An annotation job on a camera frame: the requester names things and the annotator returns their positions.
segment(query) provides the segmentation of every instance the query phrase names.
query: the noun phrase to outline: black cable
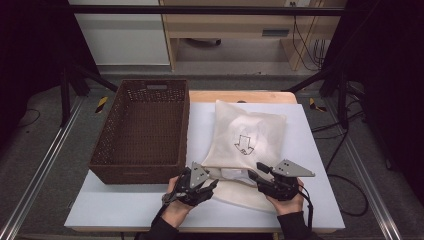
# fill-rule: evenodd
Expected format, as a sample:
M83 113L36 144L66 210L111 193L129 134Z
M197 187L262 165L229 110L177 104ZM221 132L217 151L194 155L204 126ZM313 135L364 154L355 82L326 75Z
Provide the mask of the black cable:
M299 32L299 29L297 28L296 16L293 16L293 19L294 19L294 23L293 23L293 32L292 32L293 37L292 37L292 39L293 39L293 47L294 47L294 50L295 50L295 51L296 51L296 53L299 55L300 61L302 62L303 66L304 66L306 69L308 69L309 71L318 71L319 69L311 69L311 68L308 68L308 67L306 66L306 64L305 64L305 61L303 61L303 57L302 57L302 55L300 54L299 50L297 50L296 43L295 43L295 41L294 41L294 33L296 32L296 30ZM306 51L307 51L307 52L308 52L308 54L309 54L309 57L310 57L310 58L311 58L311 60L312 60L312 63L313 63L315 66L317 66L317 65L316 65L316 63L313 61L313 59L312 59L312 57L311 57L311 55L310 55L310 53L309 53L309 51L308 51L308 48L306 47L306 42L304 42L304 41L303 41L302 35L300 34L300 32L299 32L298 34L299 34L299 36L300 36L300 38L301 38L301 40L302 40L302 42L303 42L303 44L304 44L304 46L305 46L305 48L306 48Z
M368 208L369 208L369 202L368 202L368 198L367 198L367 195L365 194L365 192L357 184L355 184L353 181L351 181L351 180L349 180L349 179L347 179L345 177L342 177L342 176L339 176L339 175L336 175L336 174L329 174L329 173L327 173L327 176L328 177L339 178L339 179L342 179L342 180L350 183L352 186L354 186L356 189L358 189L358 191L361 193L361 195L365 199L365 207L364 207L364 210L362 210L362 212L360 212L360 213L351 213L351 212L345 211L343 209L343 207L340 204L338 204L339 205L339 208L340 208L340 212L342 212L342 213L344 213L346 215L352 216L352 217L362 217L362 216L364 216L367 213Z
M314 137L314 139L316 139L316 140L322 140L322 139L328 140L328 139L337 138L337 137L340 137L340 136L343 136L343 135L344 135L344 133L340 133L340 134L334 135L332 137Z
M322 64L324 61L325 40L324 39L321 40L320 51L318 54L319 56L317 56L319 41L320 41L319 39L315 40L313 56L314 56L314 61L318 64L318 69L321 70Z
M346 107L348 108L350 105L352 105L354 103L357 103L357 102L360 102L360 101L359 100L354 100L354 101L350 102L349 104L347 104ZM359 112L351 115L350 117L348 117L348 120L352 120L355 117L360 116L361 114L363 114L363 111L359 111ZM328 128L337 126L338 124L339 124L339 122L336 122L334 124L330 124L330 125L327 125L327 126L318 127L318 128L315 128L315 131L312 130L312 132L323 131L323 130L326 130ZM353 181L349 180L348 178L345 178L345 177L342 177L342 176L339 176L339 175L336 175L336 174L329 174L328 173L331 164L333 163L333 161L334 161L337 153L339 152L339 150L340 150L343 142L345 141L345 139L347 137L348 132L349 132L349 124L347 125L346 131L341 134L341 135L343 135L343 138L339 142L339 144L337 145L336 150L333 152L333 155L331 156L330 161L328 162L327 166L325 167L325 172L327 173L327 176L328 177L335 177L335 178L342 179L342 180L348 182L349 184L351 184L352 186L354 186L356 189L358 189L358 191L361 193L361 195L363 196L364 201L365 201L365 207L364 207L364 209L361 212L359 212L359 213L351 213L351 212L345 211L343 209L343 207L339 203L337 203L337 204L339 206L339 210L340 210L341 213L344 213L344 214L349 215L349 216L352 216L352 217L361 217L361 216L363 216L363 215L366 214L366 212L368 211L368 208L369 208L369 202L368 202L368 198L367 198L365 192L358 185L356 185Z
M29 125L31 125L31 124L33 124L33 123L35 123L39 118L40 118L40 116L41 116L41 113L40 113L40 111L38 111L37 109L32 109L32 108L28 108L27 109L27 112L28 111L35 111L35 112L37 112L38 114L37 114L37 117L35 117L35 119L34 120L32 120L30 123L27 123L27 124L22 124L22 125L18 125L17 127L18 128L21 128L21 127L27 127L27 126L29 126Z
M337 153L339 152L341 146L343 145L344 140L347 137L348 131L349 131L349 127L346 129L346 132L344 132L342 140L339 142L339 145L337 145L336 150L334 151L333 155L330 158L330 161L328 162L327 166L325 167L325 172L328 172L328 169L330 169L331 164L333 163L334 159L336 158Z
M359 111L355 114L352 114L351 116L348 117L348 120L353 120L354 118L361 116L363 113L364 113L364 111ZM327 130L329 128L335 127L339 124L340 124L340 122L335 122L335 123L332 123L332 124L329 124L329 125L315 127L315 128L311 129L311 132L316 133L316 132L324 131L324 130Z
M317 17L317 16L314 16L314 17L313 17L313 19L312 19L312 23L311 23L311 25L309 26L309 30L308 30L307 36L309 36L309 34L311 33L312 26L313 26L313 23L314 23L314 21L315 21L316 17ZM303 57L302 57L302 55L300 54L299 50L297 49L297 47L296 47L296 43L295 43L295 41L294 41L294 33L295 33L296 31L297 31L297 33L298 33L298 35L299 35L299 37L300 37L300 39L301 39L301 41L302 41L302 43L303 43L303 46L304 46L304 47L305 47L305 49L306 49L306 52L307 52L307 53L308 53L308 55L309 55L309 58L311 59L312 63L313 63L313 64L317 67L317 69L311 69L311 68L308 68L308 67L306 66L306 64L305 64L305 62L304 62L304 60L303 60ZM321 69L321 67L320 67L320 65L317 63L317 61L315 61L315 59L311 56L311 53L309 52L308 46L307 46L307 44L306 44L306 41L303 39L302 34L300 33L299 28L298 28L298 26L297 26L296 15L294 15L294 16L293 16L293 32L292 32L292 35L293 35L293 47L294 47L294 49L295 49L296 53L299 55L299 58L300 58L300 60L301 60L301 62L302 62L302 64L303 64L303 66L304 66L306 69L310 70L310 71L319 71L319 70Z
M361 92L360 90L357 90L356 88L352 87L350 85L350 81L347 81L348 86L348 96L351 97L354 100L362 101L364 99L365 93Z
M302 187L303 190L305 190L306 194L304 194L302 191L299 190L299 194L302 195L306 201L308 201L308 228L312 230L312 218L314 216L314 206L312 205L311 197L309 196L308 190L302 185L299 185Z

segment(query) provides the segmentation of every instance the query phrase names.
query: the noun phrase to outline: tabletop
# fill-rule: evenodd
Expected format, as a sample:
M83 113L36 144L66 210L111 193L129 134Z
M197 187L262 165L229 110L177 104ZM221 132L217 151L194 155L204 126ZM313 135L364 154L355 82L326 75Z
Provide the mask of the tabletop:
M286 140L282 157L313 171L302 178L314 204L313 229L333 232L344 228L333 191L315 145L303 107L292 93L266 91L190 91L187 165L207 155L214 126L214 101L233 102L251 112L285 114ZM88 172L65 226L76 231L146 231L161 207L165 184L105 185ZM304 206L305 220L307 207ZM276 214L212 198L190 212L181 232L279 232Z

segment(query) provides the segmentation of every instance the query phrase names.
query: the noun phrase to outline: person's hand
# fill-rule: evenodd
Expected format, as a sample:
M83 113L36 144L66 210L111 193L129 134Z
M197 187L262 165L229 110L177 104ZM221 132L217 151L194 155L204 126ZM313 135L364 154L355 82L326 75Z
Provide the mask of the person's hand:
M169 179L167 193L172 192L177 182L177 179L178 177ZM194 207L184 204L179 200L175 200L171 204L169 204L169 206L162 213L162 219L174 228L178 228L184 222L184 219L186 218L190 210L193 208Z
M299 183L299 191L302 191L303 182L298 178L297 182ZM266 199L274 205L275 210L277 211L278 215L286 215L289 213L295 213L300 212L303 210L303 197L300 194L297 194L292 200L290 201L278 201L275 198L272 198L270 196L266 196Z

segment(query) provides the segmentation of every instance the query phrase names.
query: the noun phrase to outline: metal bar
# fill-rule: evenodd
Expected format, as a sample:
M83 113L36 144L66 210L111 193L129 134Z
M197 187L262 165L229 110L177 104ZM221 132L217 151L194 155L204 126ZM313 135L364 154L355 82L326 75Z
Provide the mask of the metal bar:
M69 81L68 70L63 68L60 74L60 96L62 99L62 123L61 127L65 126L71 116L71 103L69 100Z
M344 16L366 13L366 10L309 7L245 7L245 6L149 6L149 5L45 5L48 11L84 14L210 14L210 15L287 15Z
M1 240L12 240L18 234L19 228L21 227L25 217L27 216L35 198L40 192L44 180L46 179L50 168L55 162L56 157L59 154L59 151L75 122L75 119L81 109L83 102L84 97L77 97L72 108L73 113L69 118L68 123L64 127L61 127L59 129L54 141L52 142L49 150L44 156L43 161L41 162L40 166L37 169L37 172L29 183L27 189L25 190L25 193L23 194L21 200L19 201L12 215L9 217L7 223L1 229Z
M329 101L328 98L324 98L326 105L328 106L329 112L332 115L335 121L336 110L332 101ZM343 133L343 129L339 127L339 132ZM384 234L384 237L388 240L400 240L402 239L399 230L395 222L393 221L389 210L387 209L380 193L378 192L377 187L374 184L374 181L371 179L370 174L365 168L359 153L357 152L355 145L349 135L346 137L346 145L345 145L346 153L350 156L349 159L351 161L352 167L358 177L358 180L367 195L369 204L374 212L374 215L377 219L378 224L380 225L381 231Z
M72 69L74 69L75 71L79 72L80 74L91 78L92 80L100 83L101 85L107 87L109 90L113 91L113 92L117 92L118 91L118 86L116 86L113 83L108 82L107 80L103 79L102 77L98 76L97 74L94 74L90 71L88 71L87 69L85 69L84 67L78 65L78 64L74 64L72 66Z
M315 73L314 75L308 77L307 79L303 80L302 82L288 88L288 89L283 89L281 90L282 92L291 92L291 93L298 93L300 90L302 90L303 88L311 85L314 82L320 81L320 80L324 80L329 74L331 74L333 68L331 66L329 66L326 69L323 69L317 73Z

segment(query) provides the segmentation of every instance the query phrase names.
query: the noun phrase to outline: white table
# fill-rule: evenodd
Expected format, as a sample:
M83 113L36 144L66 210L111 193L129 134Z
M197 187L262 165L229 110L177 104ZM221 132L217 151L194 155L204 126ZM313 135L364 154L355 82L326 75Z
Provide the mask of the white table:
M287 116L282 159L290 159L316 174L302 178L314 205L313 228L332 232L344 228L303 108L299 104L241 103L251 112ZM191 103L187 165L201 163L213 137L214 103ZM89 172L65 222L76 231L144 231L161 207L166 185L105 185ZM305 220L307 208L305 201ZM279 232L274 213L261 212L211 199L193 209L182 232Z

